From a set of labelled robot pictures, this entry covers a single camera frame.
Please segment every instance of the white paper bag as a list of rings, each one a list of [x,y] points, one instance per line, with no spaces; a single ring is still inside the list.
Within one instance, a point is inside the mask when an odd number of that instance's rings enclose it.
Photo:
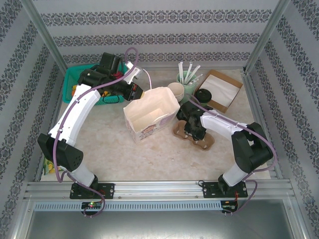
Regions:
[[[177,99],[168,87],[148,90],[124,108],[126,126],[137,143],[168,126],[178,110]]]

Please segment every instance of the green basket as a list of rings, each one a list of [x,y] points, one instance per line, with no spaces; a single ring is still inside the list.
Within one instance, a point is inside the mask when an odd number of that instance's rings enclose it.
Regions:
[[[63,102],[65,102],[65,103],[71,102],[72,87],[78,84],[80,74],[85,69],[90,69],[94,65],[96,65],[96,64],[72,66],[66,70],[65,77],[64,77],[64,83],[63,83],[63,93],[62,93]],[[120,103],[123,101],[124,101],[124,98],[122,96],[108,96],[108,97],[104,97],[104,99],[103,99],[103,97],[101,97],[95,105]]]

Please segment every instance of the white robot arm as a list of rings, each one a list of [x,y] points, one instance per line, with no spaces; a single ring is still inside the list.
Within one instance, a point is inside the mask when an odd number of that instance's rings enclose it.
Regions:
[[[67,117],[64,122],[63,130],[60,130],[56,150],[57,164],[64,171],[68,171],[77,182],[90,188],[96,187],[97,177],[85,166],[83,162],[83,152],[74,147],[80,128],[90,110],[99,101],[104,91],[122,95],[124,99],[128,101],[139,99],[143,91],[138,85],[134,84],[132,80],[141,70],[135,67],[130,74],[125,75],[123,81],[109,87],[91,91],[82,97],[81,100],[77,99],[89,89],[113,81],[114,77],[112,77],[112,74],[117,71],[118,62],[119,59],[117,59],[116,56],[104,53],[100,65],[95,65],[91,69],[84,70],[79,77],[79,85],[76,87],[75,94],[59,122],[50,130],[48,135],[41,134],[38,138],[38,143],[45,157],[53,162],[53,143],[57,137],[60,124],[72,103],[77,101],[77,104],[75,104],[70,112],[70,116]],[[132,69],[133,64],[128,62],[126,67],[128,68],[128,73],[129,70]]]
[[[185,103],[177,113],[179,120],[185,120],[185,133],[191,135],[194,140],[202,140],[206,129],[211,129],[233,144],[235,164],[218,179],[219,189],[226,193],[229,188],[241,182],[248,174],[273,157],[271,149],[260,138],[250,134],[239,127],[248,128],[261,137],[266,138],[258,123],[245,124],[234,122],[223,116],[217,117],[216,110],[209,110],[212,114],[199,109],[191,102]]]

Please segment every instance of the black cap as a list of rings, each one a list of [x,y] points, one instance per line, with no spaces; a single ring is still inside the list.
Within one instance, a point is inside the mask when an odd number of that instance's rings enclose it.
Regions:
[[[195,97],[196,97],[196,99],[198,99],[198,101],[200,103],[205,104],[205,103],[210,102],[211,93],[207,89],[199,89],[198,91],[196,91]]]

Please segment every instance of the damask wall pattern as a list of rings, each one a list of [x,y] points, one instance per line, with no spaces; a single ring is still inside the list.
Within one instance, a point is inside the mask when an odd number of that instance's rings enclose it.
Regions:
[[[63,75],[21,3],[0,1],[0,239],[6,238],[42,157]]]
[[[66,63],[138,48],[141,62],[244,66],[278,0],[34,1]]]
[[[285,178],[319,238],[319,42],[315,1],[291,1],[250,72]]]

